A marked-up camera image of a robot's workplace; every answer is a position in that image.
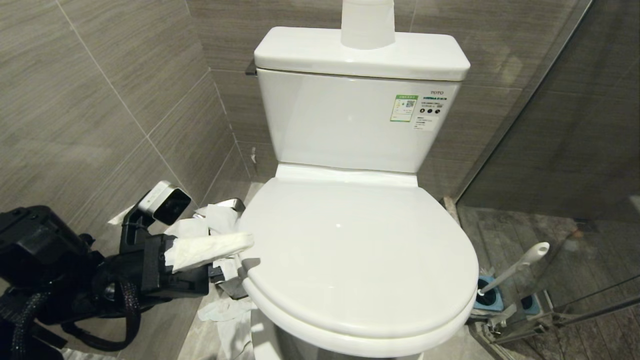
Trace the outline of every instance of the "toilet seat lid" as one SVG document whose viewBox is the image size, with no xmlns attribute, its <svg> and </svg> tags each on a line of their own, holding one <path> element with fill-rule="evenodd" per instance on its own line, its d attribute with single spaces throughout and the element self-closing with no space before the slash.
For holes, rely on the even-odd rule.
<svg viewBox="0 0 640 360">
<path fill-rule="evenodd" d="M 475 295 L 471 242 L 416 186 L 276 177 L 239 227 L 255 240 L 240 255 L 252 283 L 287 314 L 322 329 L 372 338 L 424 334 Z"/>
</svg>

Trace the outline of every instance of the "toilet brush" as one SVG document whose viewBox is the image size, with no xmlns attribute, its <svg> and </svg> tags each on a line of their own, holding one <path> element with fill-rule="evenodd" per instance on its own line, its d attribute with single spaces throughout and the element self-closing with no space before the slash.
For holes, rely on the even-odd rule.
<svg viewBox="0 0 640 360">
<path fill-rule="evenodd" d="M 549 243 L 542 242 L 533 245 L 524 255 L 511 267 L 507 269 L 504 273 L 502 273 L 498 278 L 492 281 L 490 284 L 487 284 L 484 288 L 478 290 L 478 295 L 483 297 L 487 294 L 488 291 L 495 288 L 496 286 L 502 284 L 506 279 L 509 279 L 513 274 L 518 271 L 522 271 L 527 268 L 529 265 L 535 263 L 536 261 L 542 259 L 544 255 L 549 251 Z"/>
</svg>

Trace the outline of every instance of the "toilet tank lid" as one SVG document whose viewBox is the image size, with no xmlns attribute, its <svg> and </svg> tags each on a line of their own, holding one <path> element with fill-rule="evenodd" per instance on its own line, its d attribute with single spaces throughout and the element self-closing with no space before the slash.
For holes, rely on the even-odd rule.
<svg viewBox="0 0 640 360">
<path fill-rule="evenodd" d="M 340 29 L 275 27 L 253 53 L 258 68 L 367 76 L 462 81 L 470 64 L 449 35 L 396 33 L 394 44 L 374 50 L 343 46 Z"/>
</svg>

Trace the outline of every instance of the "camera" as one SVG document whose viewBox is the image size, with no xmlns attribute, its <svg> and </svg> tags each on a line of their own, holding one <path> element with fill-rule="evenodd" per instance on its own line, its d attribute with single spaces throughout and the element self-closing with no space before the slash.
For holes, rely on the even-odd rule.
<svg viewBox="0 0 640 360">
<path fill-rule="evenodd" d="M 168 181 L 160 181 L 138 203 L 138 209 L 163 224 L 173 225 L 191 198 Z"/>
</svg>

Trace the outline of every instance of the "white toilet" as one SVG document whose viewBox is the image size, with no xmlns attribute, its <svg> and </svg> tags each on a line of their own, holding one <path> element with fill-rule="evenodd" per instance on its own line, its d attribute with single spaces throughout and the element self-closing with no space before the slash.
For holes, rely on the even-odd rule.
<svg viewBox="0 0 640 360">
<path fill-rule="evenodd" d="M 473 246 L 416 177 L 468 60 L 447 35 L 357 50 L 309 28 L 273 28 L 254 55 L 279 161 L 239 221 L 256 360 L 280 358 L 257 346 L 271 322 L 323 351 L 417 359 L 476 297 Z"/>
</svg>

